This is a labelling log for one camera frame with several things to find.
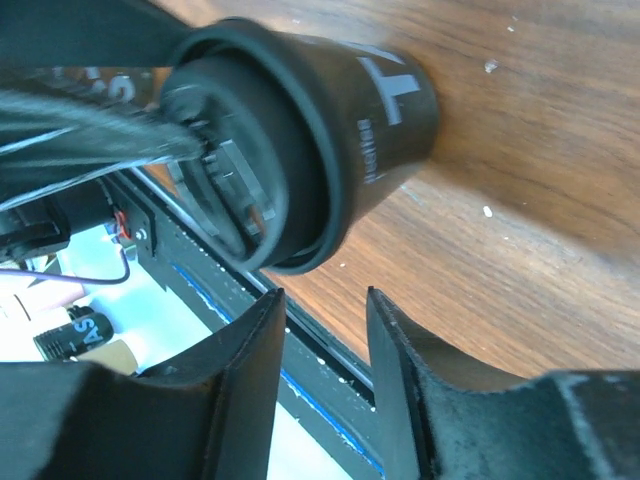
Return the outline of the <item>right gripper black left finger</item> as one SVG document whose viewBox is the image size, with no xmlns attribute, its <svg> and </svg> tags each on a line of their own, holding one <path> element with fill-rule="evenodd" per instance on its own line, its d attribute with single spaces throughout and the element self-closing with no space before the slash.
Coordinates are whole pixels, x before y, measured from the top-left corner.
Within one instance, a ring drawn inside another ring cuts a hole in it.
<svg viewBox="0 0 640 480">
<path fill-rule="evenodd" d="M 285 294 L 138 377 L 92 362 L 1 366 L 5 479 L 263 479 Z"/>
</svg>

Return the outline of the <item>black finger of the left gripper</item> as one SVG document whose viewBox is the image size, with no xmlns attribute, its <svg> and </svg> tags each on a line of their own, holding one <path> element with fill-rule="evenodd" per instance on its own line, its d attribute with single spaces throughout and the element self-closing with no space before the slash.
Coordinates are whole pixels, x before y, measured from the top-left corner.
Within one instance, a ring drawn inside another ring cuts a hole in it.
<svg viewBox="0 0 640 480">
<path fill-rule="evenodd" d="M 166 67 L 192 31 L 150 1 L 3 1 L 1 65 Z"/>
<path fill-rule="evenodd" d="M 186 127 L 155 111 L 62 90 L 1 90 L 3 170 L 128 167 L 204 153 Z"/>
</svg>

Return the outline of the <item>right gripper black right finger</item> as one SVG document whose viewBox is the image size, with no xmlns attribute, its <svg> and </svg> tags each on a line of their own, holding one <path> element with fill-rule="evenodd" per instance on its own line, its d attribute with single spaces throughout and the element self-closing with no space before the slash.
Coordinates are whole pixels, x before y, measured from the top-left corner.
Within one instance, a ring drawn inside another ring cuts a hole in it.
<svg viewBox="0 0 640 480">
<path fill-rule="evenodd" d="M 380 450 L 390 479 L 635 479 L 639 374 L 490 366 L 367 293 Z"/>
</svg>

